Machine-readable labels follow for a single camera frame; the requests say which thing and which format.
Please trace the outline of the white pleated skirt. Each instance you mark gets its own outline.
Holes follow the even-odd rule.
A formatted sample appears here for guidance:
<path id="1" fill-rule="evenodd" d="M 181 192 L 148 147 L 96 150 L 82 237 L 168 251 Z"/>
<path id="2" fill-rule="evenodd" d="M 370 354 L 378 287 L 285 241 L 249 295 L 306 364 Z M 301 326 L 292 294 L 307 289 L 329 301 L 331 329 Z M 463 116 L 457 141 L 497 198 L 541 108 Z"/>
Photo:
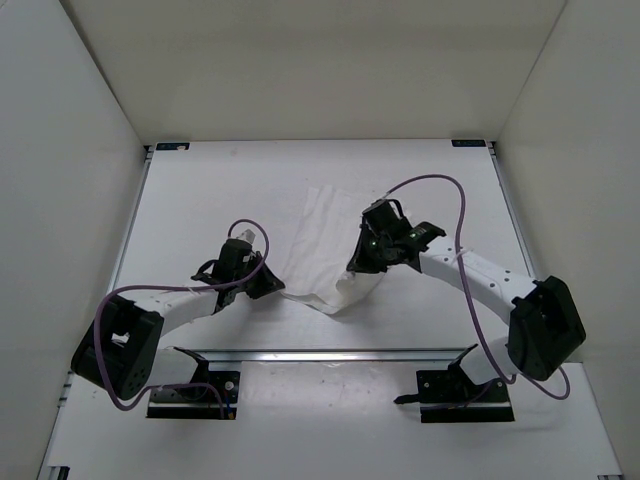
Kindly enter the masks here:
<path id="1" fill-rule="evenodd" d="M 325 315 L 364 300 L 385 275 L 346 270 L 360 233 L 361 212 L 372 204 L 331 185 L 310 187 L 283 270 L 284 296 Z"/>

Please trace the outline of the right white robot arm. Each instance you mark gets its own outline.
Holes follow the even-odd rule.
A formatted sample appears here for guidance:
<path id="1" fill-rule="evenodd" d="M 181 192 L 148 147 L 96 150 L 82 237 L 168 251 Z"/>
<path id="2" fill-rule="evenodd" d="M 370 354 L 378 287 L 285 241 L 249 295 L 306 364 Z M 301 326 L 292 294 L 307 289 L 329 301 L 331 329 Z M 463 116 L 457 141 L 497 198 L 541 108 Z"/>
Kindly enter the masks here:
<path id="1" fill-rule="evenodd" d="M 482 340 L 450 366 L 449 391 L 471 400 L 501 376 L 548 380 L 586 339 L 567 284 L 550 276 L 537 280 L 465 252 L 454 238 L 429 222 L 412 225 L 395 199 L 378 200 L 362 213 L 360 234 L 347 269 L 358 275 L 407 265 L 463 292 L 508 327 L 505 336 Z"/>

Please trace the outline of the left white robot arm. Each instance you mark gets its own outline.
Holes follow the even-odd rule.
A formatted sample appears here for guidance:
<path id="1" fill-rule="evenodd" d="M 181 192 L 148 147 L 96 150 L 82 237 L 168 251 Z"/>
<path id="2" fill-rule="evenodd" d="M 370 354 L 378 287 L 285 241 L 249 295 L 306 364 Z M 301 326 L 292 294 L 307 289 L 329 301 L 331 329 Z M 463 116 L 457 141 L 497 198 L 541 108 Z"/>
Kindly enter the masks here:
<path id="1" fill-rule="evenodd" d="M 188 398 L 208 389 L 207 361 L 184 347 L 158 347 L 162 336 L 221 312 L 238 294 L 260 299 L 285 288 L 260 252 L 243 238 L 227 240 L 219 257 L 206 261 L 181 288 L 155 290 L 137 300 L 123 291 L 106 301 L 71 360 L 71 371 L 111 393 L 137 402 L 146 388 L 176 386 Z"/>

